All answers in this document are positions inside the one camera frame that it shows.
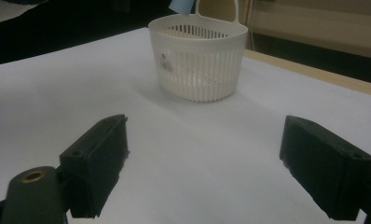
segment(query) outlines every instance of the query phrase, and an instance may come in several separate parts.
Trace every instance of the white plastic basket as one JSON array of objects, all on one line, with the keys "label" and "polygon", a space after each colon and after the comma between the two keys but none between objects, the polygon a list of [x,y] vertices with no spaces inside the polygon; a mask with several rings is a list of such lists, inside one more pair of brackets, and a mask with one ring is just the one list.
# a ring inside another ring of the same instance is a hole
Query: white plastic basket
[{"label": "white plastic basket", "polygon": [[159,83],[181,98],[211,102],[236,90],[247,27],[199,14],[171,15],[148,24]]}]

